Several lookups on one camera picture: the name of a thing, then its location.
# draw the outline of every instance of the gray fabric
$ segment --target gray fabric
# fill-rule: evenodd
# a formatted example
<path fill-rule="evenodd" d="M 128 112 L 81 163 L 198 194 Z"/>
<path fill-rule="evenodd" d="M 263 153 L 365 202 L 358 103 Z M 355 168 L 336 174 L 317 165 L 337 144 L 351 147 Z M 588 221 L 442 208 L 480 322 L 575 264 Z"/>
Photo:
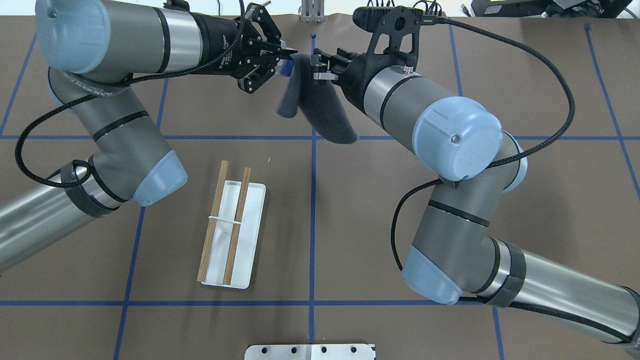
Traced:
<path fill-rule="evenodd" d="M 291 119 L 298 107 L 307 120 L 325 139 L 333 143 L 354 143 L 358 135 L 351 127 L 347 114 L 338 99 L 333 85 L 311 83 L 311 62 L 309 54 L 293 54 L 293 71 L 276 114 Z"/>

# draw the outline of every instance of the white tray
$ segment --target white tray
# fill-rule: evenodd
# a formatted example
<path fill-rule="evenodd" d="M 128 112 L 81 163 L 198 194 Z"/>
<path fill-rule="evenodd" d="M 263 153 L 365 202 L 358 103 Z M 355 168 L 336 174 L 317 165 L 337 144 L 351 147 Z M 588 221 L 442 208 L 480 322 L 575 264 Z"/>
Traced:
<path fill-rule="evenodd" d="M 236 289 L 246 289 L 249 287 L 251 272 L 253 270 L 255 247 L 258 241 L 258 231 L 260 230 L 260 220 L 262 218 L 262 207 L 264 206 L 264 197 L 267 188 L 263 184 L 249 183 L 238 236 L 236 260 L 234 262 L 231 284 L 224 285 L 222 280 L 225 275 L 225 265 L 227 264 L 227 254 L 229 252 L 231 230 L 233 228 L 232 221 L 236 215 L 236 206 L 238 196 L 240 195 L 240 184 L 240 181 L 225 181 L 218 218 L 228 220 L 229 222 L 216 221 L 216 230 L 211 245 L 211 257 L 209 258 L 209 268 L 207 269 L 205 281 L 202 281 L 202 284 Z"/>

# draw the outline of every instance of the light blue joint cap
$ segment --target light blue joint cap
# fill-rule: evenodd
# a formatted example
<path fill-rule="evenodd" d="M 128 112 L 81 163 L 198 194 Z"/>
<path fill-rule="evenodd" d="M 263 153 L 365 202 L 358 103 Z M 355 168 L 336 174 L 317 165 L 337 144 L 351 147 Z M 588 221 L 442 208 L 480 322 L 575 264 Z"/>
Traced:
<path fill-rule="evenodd" d="M 462 289 L 413 245 L 402 279 L 413 291 L 440 304 L 453 305 L 462 296 Z"/>
<path fill-rule="evenodd" d="M 477 101 L 440 99 L 426 108 L 413 128 L 413 152 L 420 162 L 451 181 L 482 172 L 500 150 L 502 126 Z"/>
<path fill-rule="evenodd" d="M 520 146 L 518 141 L 513 136 L 511 136 L 511 134 L 507 133 L 506 131 L 503 131 L 503 133 L 507 134 L 507 136 L 510 137 L 513 140 L 513 142 L 518 147 L 518 153 L 524 152 L 524 150 L 522 150 L 522 147 Z M 522 183 L 522 181 L 524 180 L 524 177 L 527 175 L 527 169 L 529 168 L 529 160 L 527 160 L 527 158 L 520 159 L 519 166 L 520 167 L 518 168 L 518 174 L 516 174 L 515 179 L 513 180 L 513 182 L 511 184 L 509 184 L 509 186 L 507 186 L 502 191 L 502 193 L 508 193 L 511 190 L 517 188 L 518 185 L 520 185 L 520 183 Z"/>
<path fill-rule="evenodd" d="M 133 199 L 142 206 L 149 206 L 186 183 L 187 172 L 184 171 L 175 150 L 171 150 L 145 176 L 133 194 Z"/>
<path fill-rule="evenodd" d="M 38 43 L 55 69 L 85 74 L 107 53 L 111 23 L 99 0 L 37 0 Z"/>

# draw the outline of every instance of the wooden chopstick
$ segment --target wooden chopstick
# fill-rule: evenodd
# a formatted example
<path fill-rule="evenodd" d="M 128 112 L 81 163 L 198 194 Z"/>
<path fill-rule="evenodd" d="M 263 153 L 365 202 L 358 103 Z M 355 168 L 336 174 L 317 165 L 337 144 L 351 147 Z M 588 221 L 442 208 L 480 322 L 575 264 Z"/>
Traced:
<path fill-rule="evenodd" d="M 227 180 L 227 169 L 229 162 L 222 161 L 220 165 L 220 173 L 218 174 L 218 184 L 216 185 L 216 194 L 213 198 L 213 206 L 211 207 L 211 216 L 216 217 L 220 213 L 220 202 L 222 201 L 222 191 L 225 189 L 225 181 Z M 209 268 L 209 258 L 211 257 L 211 245 L 213 245 L 213 234 L 216 232 L 217 220 L 209 219 L 207 226 L 207 234 L 204 238 L 204 246 L 202 248 L 202 257 L 200 258 L 200 268 L 198 268 L 198 281 L 205 281 L 207 277 L 207 269 Z"/>
<path fill-rule="evenodd" d="M 242 184 L 240 185 L 240 195 L 238 196 L 238 204 L 236 207 L 235 221 L 242 222 L 242 214 L 244 212 L 244 203 L 246 202 L 246 192 L 249 187 L 249 177 L 251 169 L 244 168 Z M 234 224 L 231 229 L 231 242 L 229 243 L 229 253 L 227 254 L 227 265 L 225 266 L 225 277 L 222 281 L 224 285 L 231 285 L 231 275 L 234 271 L 234 263 L 236 262 L 236 249 L 238 246 L 238 236 L 240 235 L 240 224 Z"/>

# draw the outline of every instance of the grid line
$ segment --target grid line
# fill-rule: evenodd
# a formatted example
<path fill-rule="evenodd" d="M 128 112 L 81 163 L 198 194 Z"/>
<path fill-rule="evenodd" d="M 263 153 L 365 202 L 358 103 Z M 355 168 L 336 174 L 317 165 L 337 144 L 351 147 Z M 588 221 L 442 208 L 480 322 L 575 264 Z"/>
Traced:
<path fill-rule="evenodd" d="M 502 346 L 502 331 L 500 330 L 500 318 L 498 317 L 498 308 L 493 306 L 493 324 L 495 326 L 495 338 L 498 342 L 498 356 L 500 360 L 504 360 L 504 347 Z"/>
<path fill-rule="evenodd" d="M 18 135 L 0 135 L 0 140 L 17 140 Z M 516 140 L 546 140 L 547 135 L 514 135 Z M 313 140 L 310 135 L 165 135 L 167 140 Z M 640 136 L 561 136 L 558 140 L 638 141 Z M 89 135 L 29 135 L 29 140 L 92 140 Z M 323 140 L 316 135 L 316 140 Z M 358 140 L 394 140 L 387 135 L 362 135 Z"/>
<path fill-rule="evenodd" d="M 479 302 L 439 304 L 433 300 L 129 300 L 127 307 L 245 307 L 245 306 L 480 306 Z M 124 306 L 125 301 L 101 300 L 0 300 L 0 306 Z"/>
<path fill-rule="evenodd" d="M 609 114 L 611 115 L 611 120 L 613 121 L 613 126 L 616 128 L 616 133 L 618 134 L 618 141 L 620 141 L 620 147 L 622 148 L 622 153 L 625 156 L 625 161 L 627 162 L 627 167 L 629 169 L 629 174 L 631 175 L 631 180 L 633 181 L 634 187 L 636 188 L 636 195 L 638 199 L 640 199 L 640 186 L 638 186 L 638 181 L 636 177 L 636 172 L 634 171 L 633 164 L 631 164 L 631 159 L 629 157 L 629 153 L 627 152 L 627 146 L 625 145 L 625 140 L 622 137 L 622 131 L 620 130 L 620 125 L 618 124 L 618 119 L 616 118 L 616 113 L 613 111 L 613 105 L 611 104 L 611 98 L 609 98 L 609 92 L 607 91 L 607 87 L 604 84 L 604 79 L 602 78 L 602 73 L 600 72 L 600 66 L 598 65 L 598 59 L 596 57 L 595 49 L 593 48 L 593 42 L 591 41 L 591 24 L 586 24 L 584 26 L 584 33 L 587 36 L 587 43 L 589 44 L 589 51 L 591 52 L 591 59 L 593 60 L 593 66 L 596 70 L 596 75 L 598 76 L 598 80 L 600 82 L 600 87 L 602 88 L 602 93 L 604 94 L 604 99 L 607 101 L 607 107 L 609 109 Z"/>
<path fill-rule="evenodd" d="M 33 38 L 31 39 L 31 44 L 29 45 L 29 51 L 27 51 L 27 56 L 24 57 L 24 62 L 22 63 L 22 68 L 20 69 L 18 80 L 16 80 L 15 82 L 15 86 L 13 87 L 13 92 L 11 93 L 11 98 L 9 98 L 9 104 L 7 104 L 6 111 L 4 112 L 4 118 L 2 119 L 2 124 L 0 124 L 0 135 L 2 135 L 2 133 L 4 132 L 4 127 L 6 126 L 7 121 L 9 121 L 9 114 L 11 113 L 13 102 L 15 100 L 16 95 L 18 95 L 18 89 L 20 88 L 20 84 L 22 83 L 22 77 L 24 76 L 24 72 L 27 69 L 27 64 L 29 63 L 29 59 L 31 58 L 31 53 L 33 52 L 33 46 L 35 44 L 36 44 L 36 34 L 33 33 Z"/>
<path fill-rule="evenodd" d="M 129 275 L 127 276 L 127 287 L 122 302 L 122 313 L 120 314 L 120 325 L 118 326 L 118 336 L 116 338 L 116 346 L 113 351 L 113 360 L 120 358 L 120 347 L 122 346 L 122 337 L 124 336 L 124 326 L 127 321 L 127 311 L 129 310 L 129 297 L 131 295 L 131 285 L 133 284 L 133 273 L 136 269 L 136 260 L 138 258 L 138 246 L 140 245 L 140 236 L 142 234 L 142 223 L 145 219 L 146 208 L 140 207 L 138 215 L 138 227 L 136 228 L 136 237 L 133 242 L 133 250 L 131 251 L 131 263 L 129 264 Z"/>
<path fill-rule="evenodd" d="M 315 33 L 310 34 L 311 53 L 316 47 Z M 316 337 L 316 159 L 317 140 L 316 130 L 311 127 L 311 210 L 310 210 L 310 234 L 309 234 L 309 343 L 313 343 Z"/>
<path fill-rule="evenodd" d="M 453 55 L 453 66 L 456 71 L 456 81 L 458 82 L 458 94 L 459 96 L 463 96 L 462 80 L 460 78 L 460 66 L 458 64 L 458 52 L 456 51 L 456 41 L 453 33 L 453 26 L 451 24 L 449 24 L 449 36 L 451 37 L 451 52 Z M 502 351 L 502 331 L 500 331 L 500 322 L 498 321 L 495 308 L 493 309 L 493 328 L 495 329 L 495 338 L 497 339 L 498 355 L 500 356 L 500 360 L 504 360 L 504 354 Z"/>

